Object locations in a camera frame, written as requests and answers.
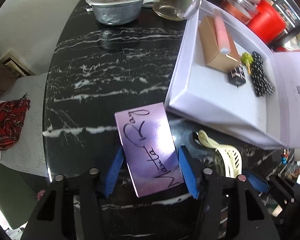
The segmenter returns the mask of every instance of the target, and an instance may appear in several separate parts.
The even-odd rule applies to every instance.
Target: aluminum foil bowl
[[[137,19],[143,0],[86,0],[98,22],[122,25]]]

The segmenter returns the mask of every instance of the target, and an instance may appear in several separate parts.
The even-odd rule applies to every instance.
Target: blue gripper pad
[[[114,190],[114,186],[117,182],[117,178],[122,166],[122,162],[123,162],[123,150],[122,147],[120,147],[106,175],[105,190],[104,190],[104,195],[106,197],[108,197]]]
[[[243,169],[242,174],[246,176],[250,184],[254,187],[255,190],[263,193],[268,193],[268,184],[265,180],[258,178],[251,171]]]
[[[198,159],[195,159],[191,156],[187,147],[184,145],[178,149],[178,157],[179,166],[185,179],[188,191],[195,199],[198,199],[200,195],[199,184],[202,180],[200,168],[202,164]]]

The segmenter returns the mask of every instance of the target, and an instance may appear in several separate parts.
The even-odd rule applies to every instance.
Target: white box
[[[212,16],[214,8],[218,7],[202,0],[186,24],[166,110],[263,149],[300,147],[300,53],[272,53],[250,29],[219,8],[239,54],[256,51],[262,56],[276,92],[257,98],[246,70],[247,83],[239,88],[231,85],[225,73],[204,63],[198,20]]]

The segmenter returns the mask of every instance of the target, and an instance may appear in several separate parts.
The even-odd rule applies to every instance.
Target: small black box
[[[240,87],[246,83],[246,78],[244,76],[241,63],[238,67],[228,73],[228,80],[230,84],[233,84],[237,87]]]

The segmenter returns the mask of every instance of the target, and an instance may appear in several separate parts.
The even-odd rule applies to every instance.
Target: purple card
[[[114,116],[138,197],[184,182],[163,103]]]

